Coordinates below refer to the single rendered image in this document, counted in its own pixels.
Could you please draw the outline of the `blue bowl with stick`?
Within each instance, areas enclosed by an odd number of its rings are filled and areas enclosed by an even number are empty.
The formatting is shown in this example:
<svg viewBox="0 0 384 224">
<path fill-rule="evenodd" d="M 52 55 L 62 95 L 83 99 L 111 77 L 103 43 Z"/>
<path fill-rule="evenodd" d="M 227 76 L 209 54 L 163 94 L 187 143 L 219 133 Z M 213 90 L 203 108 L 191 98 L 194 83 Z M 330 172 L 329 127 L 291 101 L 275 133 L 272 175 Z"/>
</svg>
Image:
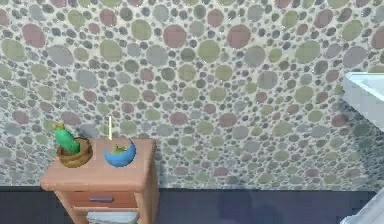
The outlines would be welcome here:
<svg viewBox="0 0 384 224">
<path fill-rule="evenodd" d="M 132 163 L 136 156 L 136 145 L 132 140 L 122 145 L 115 144 L 114 147 L 108 151 L 104 150 L 105 161 L 115 167 L 122 168 Z"/>
</svg>

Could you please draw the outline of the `light wooden stand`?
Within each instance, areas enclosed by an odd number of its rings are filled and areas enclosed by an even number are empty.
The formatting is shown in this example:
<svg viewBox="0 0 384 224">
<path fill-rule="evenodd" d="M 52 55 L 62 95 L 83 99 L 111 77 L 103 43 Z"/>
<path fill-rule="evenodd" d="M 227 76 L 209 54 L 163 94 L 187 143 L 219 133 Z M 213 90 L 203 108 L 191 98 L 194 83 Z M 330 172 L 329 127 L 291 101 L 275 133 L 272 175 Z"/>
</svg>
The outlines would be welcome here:
<svg viewBox="0 0 384 224">
<path fill-rule="evenodd" d="M 136 145 L 134 161 L 122 168 L 109 165 L 104 151 L 116 145 Z M 88 224 L 89 211 L 137 211 L 139 224 L 154 224 L 159 202 L 153 139 L 106 138 L 91 141 L 93 157 L 79 168 L 66 168 L 54 160 L 40 179 L 52 191 L 74 224 Z"/>
</svg>

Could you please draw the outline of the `green cactus in brown pot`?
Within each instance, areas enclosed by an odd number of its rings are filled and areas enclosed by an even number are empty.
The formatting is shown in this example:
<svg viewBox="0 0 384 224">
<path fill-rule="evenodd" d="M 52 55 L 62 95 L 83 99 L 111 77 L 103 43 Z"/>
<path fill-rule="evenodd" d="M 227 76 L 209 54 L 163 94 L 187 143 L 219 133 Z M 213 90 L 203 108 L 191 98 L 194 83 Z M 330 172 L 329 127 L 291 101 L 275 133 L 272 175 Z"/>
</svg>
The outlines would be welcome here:
<svg viewBox="0 0 384 224">
<path fill-rule="evenodd" d="M 53 129 L 58 143 L 56 155 L 63 166 L 78 168 L 92 158 L 93 150 L 88 138 L 74 137 L 63 123 L 54 124 Z"/>
</svg>

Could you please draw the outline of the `white folded towel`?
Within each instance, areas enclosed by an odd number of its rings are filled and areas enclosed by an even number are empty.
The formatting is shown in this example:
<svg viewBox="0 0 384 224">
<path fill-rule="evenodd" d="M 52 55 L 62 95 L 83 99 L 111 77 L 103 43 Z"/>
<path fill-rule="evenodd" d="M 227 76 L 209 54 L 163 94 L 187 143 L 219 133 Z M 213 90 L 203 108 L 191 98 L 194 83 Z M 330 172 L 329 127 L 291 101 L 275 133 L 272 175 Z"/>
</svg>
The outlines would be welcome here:
<svg viewBox="0 0 384 224">
<path fill-rule="evenodd" d="M 88 212 L 87 220 L 91 224 L 137 224 L 138 212 Z"/>
</svg>

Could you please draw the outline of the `white bathtub edge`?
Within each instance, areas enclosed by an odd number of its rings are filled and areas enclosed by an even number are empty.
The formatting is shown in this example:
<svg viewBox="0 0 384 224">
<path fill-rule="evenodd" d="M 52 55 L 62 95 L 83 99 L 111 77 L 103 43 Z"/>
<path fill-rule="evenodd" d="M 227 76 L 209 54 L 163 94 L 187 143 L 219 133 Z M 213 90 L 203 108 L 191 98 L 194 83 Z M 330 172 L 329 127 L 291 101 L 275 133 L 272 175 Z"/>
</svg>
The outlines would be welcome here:
<svg viewBox="0 0 384 224">
<path fill-rule="evenodd" d="M 384 224 L 384 188 L 358 213 L 345 217 L 340 224 Z"/>
</svg>

